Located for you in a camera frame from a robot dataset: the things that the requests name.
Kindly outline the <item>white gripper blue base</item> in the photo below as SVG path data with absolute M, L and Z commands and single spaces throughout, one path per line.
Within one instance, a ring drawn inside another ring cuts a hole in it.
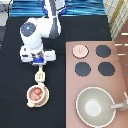
M 20 58 L 23 63 L 31 63 L 32 65 L 45 65 L 48 61 L 56 60 L 54 50 L 42 50 L 39 53 L 33 54 L 26 46 L 20 49 Z

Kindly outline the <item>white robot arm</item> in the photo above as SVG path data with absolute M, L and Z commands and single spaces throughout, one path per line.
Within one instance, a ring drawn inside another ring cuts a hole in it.
M 61 34 L 61 24 L 57 15 L 55 0 L 44 0 L 48 10 L 47 17 L 29 18 L 21 27 L 20 35 L 23 46 L 20 58 L 24 63 L 45 65 L 56 59 L 54 50 L 43 48 L 43 38 L 55 39 Z

